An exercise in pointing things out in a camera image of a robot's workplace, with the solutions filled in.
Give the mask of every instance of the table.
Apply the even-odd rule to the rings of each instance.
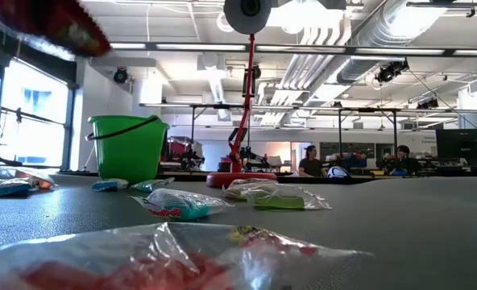
[[[27,199],[0,199],[0,246],[159,222],[127,197],[92,193],[93,177],[55,176],[59,189]],[[236,204],[199,222],[254,225],[327,247],[375,255],[361,271],[333,277],[327,289],[477,289],[477,178],[298,184],[328,199],[331,211],[267,212]],[[219,197],[202,182],[172,188]]]

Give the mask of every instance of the light fixture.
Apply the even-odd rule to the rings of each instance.
[[[393,61],[389,63],[389,65],[380,67],[380,71],[376,74],[375,80],[380,84],[388,83],[407,69],[409,69],[409,63],[407,60]]]
[[[477,3],[453,3],[448,1],[435,2],[407,2],[407,7],[416,8],[448,8],[448,9],[470,9],[477,7]]]
[[[162,107],[162,108],[168,108],[168,107],[189,108],[189,107],[191,107],[190,104],[146,104],[146,103],[140,103],[139,106]]]
[[[165,51],[232,51],[232,52],[245,52],[246,46],[242,44],[199,44],[199,43],[158,43],[156,44],[157,50]]]
[[[293,106],[253,106],[252,109],[257,110],[293,110]]]
[[[380,55],[435,55],[440,56],[445,52],[444,49],[429,49],[429,48],[357,48],[355,53],[365,54],[380,54]]]
[[[112,43],[113,49],[145,49],[145,43]]]
[[[351,56],[352,60],[404,61],[404,56]]]
[[[334,48],[318,45],[257,45],[257,52],[279,52],[279,53],[303,53],[303,54],[341,54],[345,48]]]
[[[477,49],[459,49],[454,52],[455,56],[477,56]]]

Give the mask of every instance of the man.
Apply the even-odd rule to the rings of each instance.
[[[398,159],[409,157],[410,149],[405,145],[398,146]]]
[[[410,149],[408,146],[400,145],[397,148],[397,160],[391,175],[408,175],[416,171],[415,164],[409,161]]]
[[[306,157],[300,162],[299,174],[301,177],[321,177],[326,176],[326,169],[322,167],[322,162],[316,159],[317,149],[314,145],[306,148]]]

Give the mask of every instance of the computer monitor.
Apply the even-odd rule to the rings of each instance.
[[[477,164],[477,129],[436,130],[435,136],[440,160],[464,158]]]

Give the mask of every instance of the security camera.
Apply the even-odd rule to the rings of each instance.
[[[126,83],[128,77],[126,68],[117,68],[117,72],[113,75],[113,80],[121,85]]]

